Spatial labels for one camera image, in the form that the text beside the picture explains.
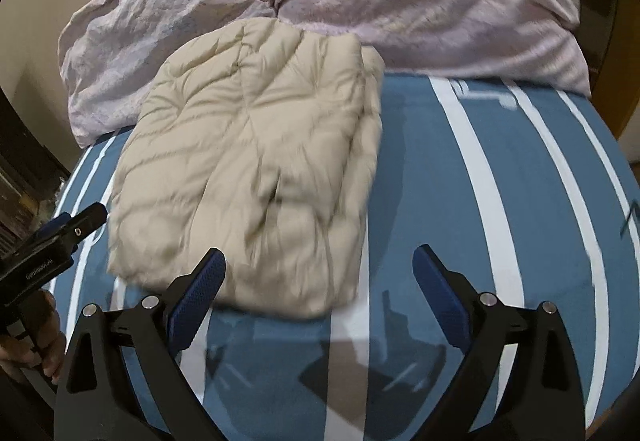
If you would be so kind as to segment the person's left hand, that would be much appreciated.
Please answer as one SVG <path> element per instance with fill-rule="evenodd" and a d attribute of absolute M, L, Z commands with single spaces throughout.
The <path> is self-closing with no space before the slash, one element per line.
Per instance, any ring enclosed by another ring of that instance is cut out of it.
<path fill-rule="evenodd" d="M 50 378 L 53 385 L 60 380 L 66 349 L 66 338 L 60 328 L 60 315 L 56 311 L 56 302 L 50 291 L 40 289 L 38 302 L 47 302 L 39 309 L 36 345 L 40 353 L 30 350 L 27 343 L 10 336 L 1 337 L 1 369 L 17 383 L 25 383 L 22 367 L 40 365 L 43 374 Z"/>

